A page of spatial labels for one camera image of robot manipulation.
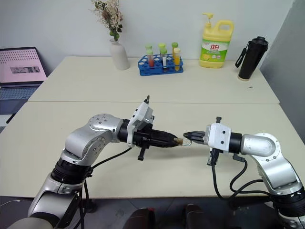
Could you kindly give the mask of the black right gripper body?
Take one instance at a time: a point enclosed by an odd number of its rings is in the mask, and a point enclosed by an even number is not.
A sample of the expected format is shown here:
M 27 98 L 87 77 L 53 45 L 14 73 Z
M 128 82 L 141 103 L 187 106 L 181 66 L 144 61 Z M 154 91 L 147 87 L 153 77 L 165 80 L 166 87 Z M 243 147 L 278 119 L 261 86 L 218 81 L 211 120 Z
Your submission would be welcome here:
M 210 124 L 206 127 L 203 143 L 210 147 L 210 155 L 208 157 L 207 165 L 215 166 L 220 153 L 219 146 L 222 144 L 222 137 L 220 131 L 221 117 L 216 117 L 216 123 Z

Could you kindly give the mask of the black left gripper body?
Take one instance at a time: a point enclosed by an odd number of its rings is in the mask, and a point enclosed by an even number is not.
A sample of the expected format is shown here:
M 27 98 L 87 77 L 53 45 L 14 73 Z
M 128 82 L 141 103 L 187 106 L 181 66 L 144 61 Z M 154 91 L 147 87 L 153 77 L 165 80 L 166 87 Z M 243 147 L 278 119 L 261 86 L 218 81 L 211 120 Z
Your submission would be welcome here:
M 153 146 L 152 132 L 151 128 L 147 128 L 134 133 L 133 144 L 141 149 L 137 160 L 144 160 L 145 150 Z

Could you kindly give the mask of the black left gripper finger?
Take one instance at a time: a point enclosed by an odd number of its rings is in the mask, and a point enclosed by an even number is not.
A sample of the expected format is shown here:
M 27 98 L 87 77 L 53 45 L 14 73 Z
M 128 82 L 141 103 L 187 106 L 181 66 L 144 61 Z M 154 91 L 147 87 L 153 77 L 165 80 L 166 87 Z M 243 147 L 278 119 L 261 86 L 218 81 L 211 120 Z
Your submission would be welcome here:
M 176 147 L 178 146 L 178 143 L 174 141 L 173 139 L 157 139 L 153 141 L 153 146 L 155 147 Z
M 174 140 L 175 138 L 177 138 L 177 136 L 165 131 L 154 130 L 153 138 L 158 140 Z

